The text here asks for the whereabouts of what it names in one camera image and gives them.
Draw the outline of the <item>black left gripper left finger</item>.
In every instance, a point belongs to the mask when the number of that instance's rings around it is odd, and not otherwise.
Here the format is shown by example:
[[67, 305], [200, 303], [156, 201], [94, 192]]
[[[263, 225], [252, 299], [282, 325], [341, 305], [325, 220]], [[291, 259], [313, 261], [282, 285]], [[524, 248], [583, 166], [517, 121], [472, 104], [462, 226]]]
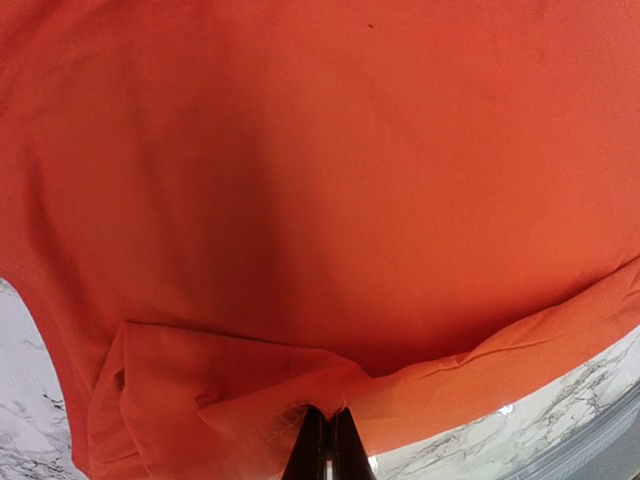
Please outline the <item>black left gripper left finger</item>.
[[283, 480], [327, 478], [328, 433], [329, 422], [325, 415], [315, 406], [310, 406], [282, 475]]

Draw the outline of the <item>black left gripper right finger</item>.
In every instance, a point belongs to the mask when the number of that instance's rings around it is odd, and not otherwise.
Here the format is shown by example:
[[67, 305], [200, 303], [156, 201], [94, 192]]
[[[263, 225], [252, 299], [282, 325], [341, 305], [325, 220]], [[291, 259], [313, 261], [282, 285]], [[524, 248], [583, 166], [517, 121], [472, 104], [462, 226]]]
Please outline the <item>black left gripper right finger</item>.
[[349, 408], [330, 421], [332, 475], [336, 480], [374, 480], [374, 473]]

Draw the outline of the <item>orange garment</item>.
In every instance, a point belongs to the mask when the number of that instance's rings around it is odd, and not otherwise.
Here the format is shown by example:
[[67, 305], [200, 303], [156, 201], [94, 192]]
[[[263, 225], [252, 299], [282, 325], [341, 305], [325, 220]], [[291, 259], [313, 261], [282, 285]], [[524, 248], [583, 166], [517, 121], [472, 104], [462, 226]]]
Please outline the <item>orange garment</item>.
[[639, 5], [5, 1], [1, 275], [92, 479], [476, 420], [639, 323]]

